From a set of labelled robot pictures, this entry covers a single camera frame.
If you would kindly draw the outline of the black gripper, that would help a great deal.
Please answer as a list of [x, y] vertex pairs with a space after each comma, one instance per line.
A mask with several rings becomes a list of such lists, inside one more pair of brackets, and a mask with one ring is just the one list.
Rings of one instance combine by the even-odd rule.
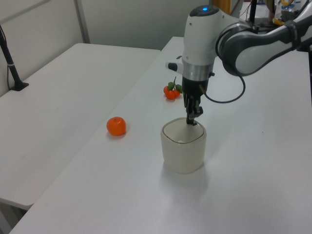
[[186, 123], [195, 124], [195, 118], [203, 114], [200, 106], [200, 96], [207, 92], [209, 80], [194, 81], [182, 77], [182, 92], [184, 107], [186, 109]]

